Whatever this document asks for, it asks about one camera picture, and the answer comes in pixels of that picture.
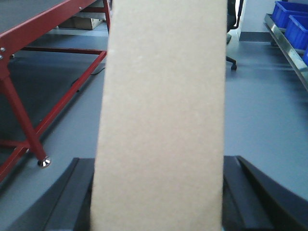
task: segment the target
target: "chair base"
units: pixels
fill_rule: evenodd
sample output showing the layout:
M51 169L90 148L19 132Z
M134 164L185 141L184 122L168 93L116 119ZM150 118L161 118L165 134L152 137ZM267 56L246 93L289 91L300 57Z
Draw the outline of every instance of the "chair base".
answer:
M231 70L235 71L237 69L236 60L226 56L226 61L232 63Z

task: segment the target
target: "black chair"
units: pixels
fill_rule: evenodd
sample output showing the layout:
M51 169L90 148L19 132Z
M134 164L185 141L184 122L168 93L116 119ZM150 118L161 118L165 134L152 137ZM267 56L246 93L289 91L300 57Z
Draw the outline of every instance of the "black chair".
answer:
M238 11L238 14L237 14L237 17L236 17L236 10L235 10L236 0L228 0L227 33L230 30L234 30L234 29L237 29L239 27L240 18L241 18L242 9L243 9L243 2L244 2L244 0L240 0L239 11ZM226 56L226 60L230 63L233 63L233 65L231 66L231 70L236 70L236 68L237 68L236 60L232 59L228 56Z

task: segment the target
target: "metal foot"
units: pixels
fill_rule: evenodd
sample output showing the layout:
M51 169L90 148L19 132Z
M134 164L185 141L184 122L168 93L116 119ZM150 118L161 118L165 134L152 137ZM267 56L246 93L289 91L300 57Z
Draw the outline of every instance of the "metal foot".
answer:
M40 166L41 168L46 168L50 165L50 163L51 163L51 159L49 156L47 156L43 160L38 161L38 166Z

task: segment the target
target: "black plastic part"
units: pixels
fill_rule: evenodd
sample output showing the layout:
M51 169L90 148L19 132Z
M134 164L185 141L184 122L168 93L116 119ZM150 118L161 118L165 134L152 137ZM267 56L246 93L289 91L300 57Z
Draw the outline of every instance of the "black plastic part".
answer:
M308 201L240 156L224 157L225 231L308 231Z
M274 230L236 156L224 157L224 187L223 225L227 231L236 230L234 223L237 230ZM230 199L234 200L235 205L228 201Z
M62 176L6 231L88 231L94 159L74 158Z
M90 216L86 216L83 222L80 222L80 216L85 216L82 211L85 202L89 205L87 208L90 209L89 189L92 186L93 174L94 159L80 159L53 210L45 231L89 230Z
M308 201L238 157L264 208L279 231L308 231Z
M231 70L236 70L237 69L236 60L235 59L226 56L226 61L232 63Z

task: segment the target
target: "workbench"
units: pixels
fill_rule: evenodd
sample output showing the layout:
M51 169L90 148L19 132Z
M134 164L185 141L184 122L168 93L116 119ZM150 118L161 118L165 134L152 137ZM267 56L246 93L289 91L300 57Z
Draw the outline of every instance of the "workbench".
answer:
M80 11L105 13L107 28L109 30L110 17L108 2L107 0L100 0L103 1L104 7L89 7L95 1L0 0L0 93L9 102L26 137L23 141L5 140L0 137L0 147L13 148L13 152L0 166L0 182L25 153L33 153L41 167L47 167L50 164L51 159L45 153L43 145L40 142L40 137L107 54L107 51L103 50L27 47L27 45ZM37 126L33 126L18 96L18 92L12 83L8 68L12 55L19 50L93 54L97 55L97 58L81 76L76 77L77 80L72 84L71 88L40 123Z

